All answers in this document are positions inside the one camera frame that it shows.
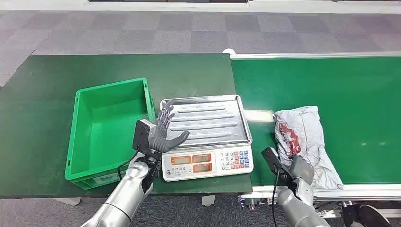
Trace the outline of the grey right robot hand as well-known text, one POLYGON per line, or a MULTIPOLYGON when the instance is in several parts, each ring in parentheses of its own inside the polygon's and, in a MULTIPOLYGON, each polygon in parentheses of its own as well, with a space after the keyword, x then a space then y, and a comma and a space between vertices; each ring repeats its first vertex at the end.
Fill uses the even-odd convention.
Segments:
POLYGON ((312 185, 314 180, 314 168, 301 155, 294 155, 291 159, 289 173, 293 178, 302 178, 306 183, 312 185))

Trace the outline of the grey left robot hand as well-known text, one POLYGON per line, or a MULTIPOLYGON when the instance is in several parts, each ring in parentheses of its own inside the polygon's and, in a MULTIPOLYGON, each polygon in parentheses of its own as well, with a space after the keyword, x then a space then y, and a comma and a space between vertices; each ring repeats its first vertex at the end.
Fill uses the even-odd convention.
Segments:
POLYGON ((171 140, 167 139, 167 128, 171 122, 171 118, 174 116, 174 113, 172 113, 173 108, 170 105, 160 110, 158 117, 154 121, 156 128, 149 138, 149 147, 160 153, 166 153, 175 149, 184 143, 190 135, 189 131, 184 131, 178 137, 171 140))

